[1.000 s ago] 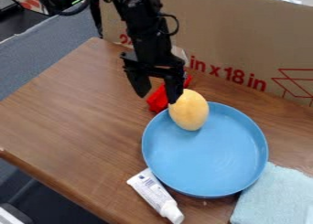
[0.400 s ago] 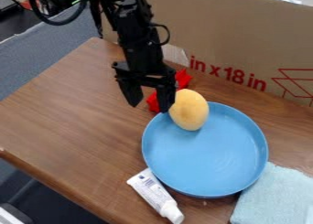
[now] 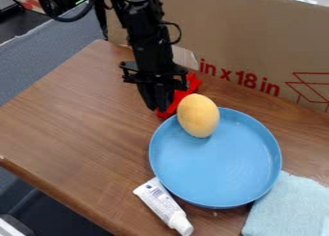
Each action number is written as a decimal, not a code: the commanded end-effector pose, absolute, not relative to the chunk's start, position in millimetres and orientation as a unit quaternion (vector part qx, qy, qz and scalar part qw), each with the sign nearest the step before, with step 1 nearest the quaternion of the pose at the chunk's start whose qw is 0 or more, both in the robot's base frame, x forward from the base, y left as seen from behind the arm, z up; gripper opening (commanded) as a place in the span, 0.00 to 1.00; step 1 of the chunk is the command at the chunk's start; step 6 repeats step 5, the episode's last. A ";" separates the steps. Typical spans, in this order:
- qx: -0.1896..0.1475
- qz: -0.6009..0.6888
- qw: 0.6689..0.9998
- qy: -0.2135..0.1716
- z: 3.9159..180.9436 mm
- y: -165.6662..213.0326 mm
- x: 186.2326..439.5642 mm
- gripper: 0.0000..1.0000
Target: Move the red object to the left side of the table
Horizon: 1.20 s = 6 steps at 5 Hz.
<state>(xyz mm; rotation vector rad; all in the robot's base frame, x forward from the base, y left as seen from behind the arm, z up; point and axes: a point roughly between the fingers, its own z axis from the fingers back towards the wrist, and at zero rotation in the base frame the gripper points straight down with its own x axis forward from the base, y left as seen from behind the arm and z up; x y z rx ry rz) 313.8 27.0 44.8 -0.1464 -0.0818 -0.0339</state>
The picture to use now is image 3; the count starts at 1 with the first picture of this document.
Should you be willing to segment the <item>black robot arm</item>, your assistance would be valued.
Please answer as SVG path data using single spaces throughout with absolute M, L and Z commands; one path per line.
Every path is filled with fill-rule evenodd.
M 162 0 L 110 0 L 106 7 L 119 17 L 129 31 L 129 45 L 135 59 L 121 63 L 125 81 L 138 86 L 151 110 L 164 112 L 174 102 L 176 91 L 190 88 L 188 70 L 174 61 L 170 37 L 171 23 L 164 20 Z M 82 19 L 103 0 L 39 0 L 46 14 L 59 22 Z

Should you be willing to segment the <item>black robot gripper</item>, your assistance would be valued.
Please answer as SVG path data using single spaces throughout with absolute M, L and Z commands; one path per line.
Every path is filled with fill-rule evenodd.
M 125 81 L 139 84 L 138 89 L 147 107 L 160 112 L 166 112 L 171 106 L 175 90 L 186 91 L 190 88 L 188 70 L 174 61 L 172 45 L 180 38 L 170 39 L 168 25 L 180 30 L 176 23 L 162 21 L 148 38 L 133 41 L 135 60 L 121 63 Z

